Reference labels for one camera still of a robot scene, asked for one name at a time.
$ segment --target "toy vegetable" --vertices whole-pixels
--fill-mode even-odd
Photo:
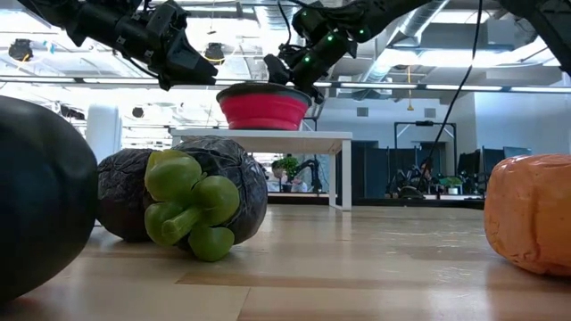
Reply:
[[[155,243],[174,245],[190,233],[187,241],[198,259],[215,261],[228,254],[234,234],[212,226],[229,220],[240,205],[232,181],[207,177],[193,157],[168,150],[151,154],[145,186],[158,201],[145,212],[145,228]]]

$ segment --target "pumpkin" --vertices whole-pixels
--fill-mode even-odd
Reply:
[[[492,171],[484,216],[488,242],[511,263],[571,276],[571,155],[501,161]]]

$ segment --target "floor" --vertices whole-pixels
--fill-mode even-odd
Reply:
[[[569,320],[571,283],[488,246],[482,211],[272,206],[218,263],[120,242],[101,227],[10,321]]]

